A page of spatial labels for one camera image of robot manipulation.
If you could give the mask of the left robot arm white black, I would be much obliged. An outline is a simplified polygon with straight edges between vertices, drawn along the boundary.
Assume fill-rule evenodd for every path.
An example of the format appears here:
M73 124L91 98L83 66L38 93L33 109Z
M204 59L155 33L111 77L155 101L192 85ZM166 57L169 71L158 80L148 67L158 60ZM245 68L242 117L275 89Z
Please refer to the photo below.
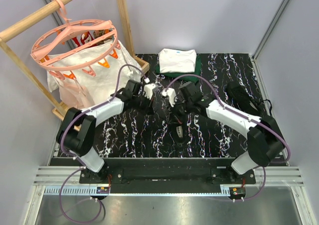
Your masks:
M89 169L90 177L96 183L103 183L108 171L105 162L93 148L95 129L109 118L135 109L153 114L153 100L157 90L155 83L143 85L129 80L124 88L111 94L105 102L86 109L70 108L59 128L56 142L64 153L70 152Z

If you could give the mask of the black shoelace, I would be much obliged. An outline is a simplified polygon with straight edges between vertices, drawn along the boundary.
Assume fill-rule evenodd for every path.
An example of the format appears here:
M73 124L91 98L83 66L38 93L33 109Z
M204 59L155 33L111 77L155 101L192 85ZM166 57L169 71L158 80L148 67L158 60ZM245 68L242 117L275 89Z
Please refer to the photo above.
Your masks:
M168 124L182 125L185 121L185 116L183 114L178 114L176 112L170 111L168 113Z

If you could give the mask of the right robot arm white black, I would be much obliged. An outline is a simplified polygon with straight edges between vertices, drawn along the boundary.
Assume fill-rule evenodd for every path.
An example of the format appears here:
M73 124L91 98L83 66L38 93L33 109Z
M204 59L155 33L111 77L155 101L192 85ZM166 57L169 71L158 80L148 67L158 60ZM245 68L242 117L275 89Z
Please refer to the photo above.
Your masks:
M258 166L269 166L285 148L285 140L273 117L269 115L259 117L242 112L216 96L205 96L192 82L183 84L179 90L182 93L182 100L177 98L173 88L168 88L162 93L168 97L178 122L181 122L182 116L194 113L218 121L246 138L246 152L239 155L231 163L231 168L226 171L229 182L238 183L248 170Z

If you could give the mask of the black canvas sneaker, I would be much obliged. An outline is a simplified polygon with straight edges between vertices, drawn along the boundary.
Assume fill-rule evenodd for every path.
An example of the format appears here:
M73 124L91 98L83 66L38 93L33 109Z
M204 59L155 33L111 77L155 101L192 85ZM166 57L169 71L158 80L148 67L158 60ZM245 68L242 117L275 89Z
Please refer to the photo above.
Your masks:
M181 147L185 142L186 142L186 126L187 126L187 120L188 120L188 115L185 115L185 121L182 125L177 125L177 124L168 124L168 113L170 111L173 111L173 107L171 107L170 105L168 105L166 107L166 110L164 110L164 112L167 111L167 114L165 114L165 120L167 122L167 127L168 130L172 136L172 139L174 141L175 144L177 144L179 147ZM156 109L155 110L156 114L159 115L160 118L164 118L163 116L160 115L160 109Z

